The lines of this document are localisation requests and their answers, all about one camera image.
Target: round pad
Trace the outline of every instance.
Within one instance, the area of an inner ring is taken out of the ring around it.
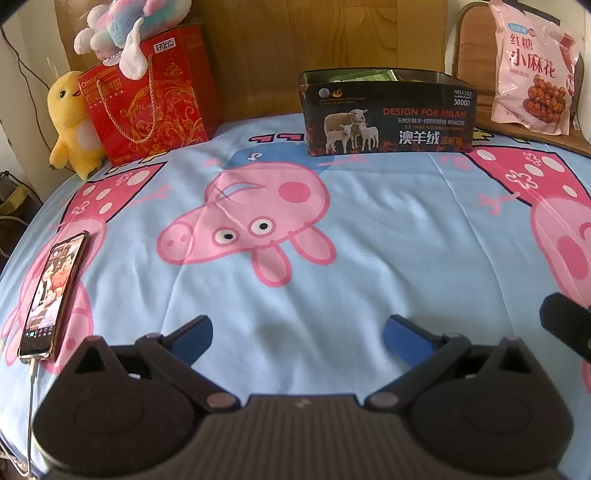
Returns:
[[[411,419],[432,454],[488,475],[555,465],[570,439],[560,397],[520,373],[505,373],[503,382],[477,376],[439,384],[417,399]]]
[[[67,395],[48,395],[35,417],[35,441],[50,463],[84,476],[121,476],[161,463],[188,442],[193,408],[175,388],[86,375]]]

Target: bedspread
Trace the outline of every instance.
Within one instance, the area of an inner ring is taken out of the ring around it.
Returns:
[[[16,358],[50,247],[81,230],[80,266],[56,362],[87,335],[132,343],[208,315],[193,366],[251,393],[368,393],[407,367],[382,342],[403,315],[473,343],[521,336],[567,401],[561,470],[591,477],[591,368],[542,329],[555,291],[591,304],[591,162],[476,130],[462,153],[307,155],[301,115],[223,125],[210,142],[65,182],[0,278],[0,432],[25,452],[28,367]],[[34,449],[37,473],[47,466]]]

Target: stuffed animal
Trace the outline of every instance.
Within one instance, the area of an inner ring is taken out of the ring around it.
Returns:
[[[79,177],[86,181],[92,171],[101,167],[106,153],[78,87],[80,74],[82,72],[66,73],[47,94],[49,116],[59,134],[49,163],[54,168],[63,168],[69,161]]]
[[[103,61],[123,50],[121,72],[138,80],[147,68],[139,42],[175,27],[190,8],[191,0],[113,0],[110,6],[98,5],[88,13],[88,28],[74,39],[74,50],[80,55],[94,50]]]

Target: black box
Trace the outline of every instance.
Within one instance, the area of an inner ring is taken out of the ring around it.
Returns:
[[[310,70],[300,77],[308,151],[469,150],[476,95],[472,85],[430,70]]]

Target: snack bag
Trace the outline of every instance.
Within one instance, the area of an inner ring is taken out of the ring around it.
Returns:
[[[490,1],[496,21],[496,95],[491,120],[568,135],[574,95],[574,38],[534,14]]]

